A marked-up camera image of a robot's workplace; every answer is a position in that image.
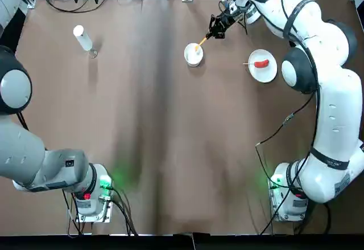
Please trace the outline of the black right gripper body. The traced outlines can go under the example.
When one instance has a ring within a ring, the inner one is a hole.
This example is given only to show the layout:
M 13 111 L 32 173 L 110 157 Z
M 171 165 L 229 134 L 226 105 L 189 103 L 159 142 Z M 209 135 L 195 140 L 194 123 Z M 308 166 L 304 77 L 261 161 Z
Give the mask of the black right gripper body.
M 229 28 L 235 22 L 241 21 L 245 16 L 245 13 L 239 8 L 228 7 L 220 14 L 220 26 L 221 28 Z

